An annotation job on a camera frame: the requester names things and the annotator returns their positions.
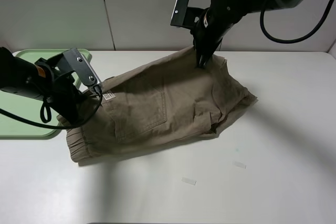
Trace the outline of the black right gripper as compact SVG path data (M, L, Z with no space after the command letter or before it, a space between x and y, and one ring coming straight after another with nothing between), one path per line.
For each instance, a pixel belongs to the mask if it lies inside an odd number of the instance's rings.
M192 32L198 68L206 67L225 33L245 15L242 0L211 0Z

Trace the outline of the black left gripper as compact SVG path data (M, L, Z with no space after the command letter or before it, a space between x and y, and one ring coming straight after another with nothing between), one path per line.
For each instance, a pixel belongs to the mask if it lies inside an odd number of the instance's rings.
M58 78L40 58L35 63L25 62L25 97L42 102L40 119L43 123L51 121L51 110L65 117L71 124L81 119L77 112L77 104L85 100L85 96L76 88L74 78Z

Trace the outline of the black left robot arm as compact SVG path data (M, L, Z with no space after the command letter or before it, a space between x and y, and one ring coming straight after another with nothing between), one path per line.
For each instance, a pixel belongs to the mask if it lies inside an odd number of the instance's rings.
M69 55L67 50L31 63L2 47L1 91L41 101L40 118L44 123L51 120L51 109L72 125L81 123L78 105L86 97L75 86L74 69L66 59Z

